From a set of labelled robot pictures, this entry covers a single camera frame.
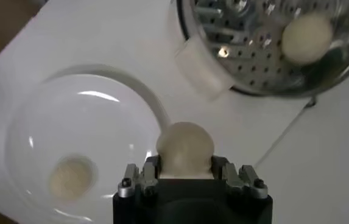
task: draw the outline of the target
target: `screw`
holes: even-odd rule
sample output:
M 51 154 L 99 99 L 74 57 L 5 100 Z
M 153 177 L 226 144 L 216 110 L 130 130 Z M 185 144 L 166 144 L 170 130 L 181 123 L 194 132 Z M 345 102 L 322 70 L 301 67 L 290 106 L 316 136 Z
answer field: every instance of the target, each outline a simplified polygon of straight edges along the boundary
M 121 181 L 122 187 L 130 187 L 131 184 L 132 184 L 132 181 L 130 178 L 123 178 L 123 180 Z
M 257 178 L 255 179 L 254 181 L 254 187 L 257 187 L 257 188 L 263 188 L 265 186 L 265 183 L 263 180 Z

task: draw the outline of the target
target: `metal bracket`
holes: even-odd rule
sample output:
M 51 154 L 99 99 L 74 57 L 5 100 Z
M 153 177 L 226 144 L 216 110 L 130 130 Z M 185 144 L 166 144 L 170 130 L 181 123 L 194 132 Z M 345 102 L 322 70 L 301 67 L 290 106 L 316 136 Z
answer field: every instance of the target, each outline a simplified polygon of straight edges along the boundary
M 245 181 L 250 188 L 253 197 L 264 199 L 267 198 L 267 186 L 263 180 L 259 179 L 254 168 L 249 165 L 244 165 L 239 169 L 239 177 Z
M 128 164 L 125 169 L 124 178 L 118 184 L 118 195 L 128 198 L 135 194 L 135 185 L 138 180 L 139 169 L 136 164 Z
M 153 163 L 144 163 L 143 172 L 139 181 L 144 196 L 149 197 L 156 193 L 155 186 L 158 184 L 158 180 L 155 178 L 155 167 Z
M 226 180 L 227 185 L 235 189 L 242 190 L 245 186 L 244 182 L 238 177 L 233 163 L 226 163 L 223 166 L 223 179 Z

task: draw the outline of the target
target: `dough ball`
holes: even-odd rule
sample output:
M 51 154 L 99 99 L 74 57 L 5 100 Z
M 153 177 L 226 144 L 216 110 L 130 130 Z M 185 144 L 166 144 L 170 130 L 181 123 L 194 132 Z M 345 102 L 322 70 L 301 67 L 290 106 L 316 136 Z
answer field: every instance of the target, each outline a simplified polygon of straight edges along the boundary
M 319 13 L 303 15 L 285 28 L 283 54 L 295 64 L 307 65 L 327 53 L 332 39 L 333 27 L 326 16 Z
M 81 197 L 93 183 L 93 170 L 89 161 L 70 158 L 61 161 L 49 179 L 50 192 L 62 200 Z
M 214 144 L 211 136 L 190 122 L 171 125 L 158 138 L 161 178 L 211 178 Z

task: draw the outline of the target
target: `stainless steel pot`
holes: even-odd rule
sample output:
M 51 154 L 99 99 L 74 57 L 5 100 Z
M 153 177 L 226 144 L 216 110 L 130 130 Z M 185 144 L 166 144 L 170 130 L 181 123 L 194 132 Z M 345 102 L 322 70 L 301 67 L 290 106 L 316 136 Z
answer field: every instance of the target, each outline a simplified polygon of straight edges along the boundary
M 177 0 L 177 9 L 185 38 L 202 38 L 234 77 L 233 90 L 307 97 L 349 76 L 348 0 Z M 281 34 L 293 19 L 309 12 L 330 18 L 334 38 L 321 60 L 299 67 L 284 59 Z

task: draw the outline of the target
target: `white bowl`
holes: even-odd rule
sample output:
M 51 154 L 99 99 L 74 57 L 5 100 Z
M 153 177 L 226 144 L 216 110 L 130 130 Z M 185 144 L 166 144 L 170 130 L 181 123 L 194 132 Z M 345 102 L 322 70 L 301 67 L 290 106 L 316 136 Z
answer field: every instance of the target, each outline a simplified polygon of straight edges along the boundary
M 5 163 L 12 183 L 26 203 L 56 222 L 111 223 L 111 196 L 127 163 L 141 166 L 156 154 L 156 113 L 136 91 L 108 77 L 50 79 L 9 126 Z M 63 201 L 49 192 L 49 177 L 62 159 L 75 156 L 91 161 L 93 182 L 80 198 Z

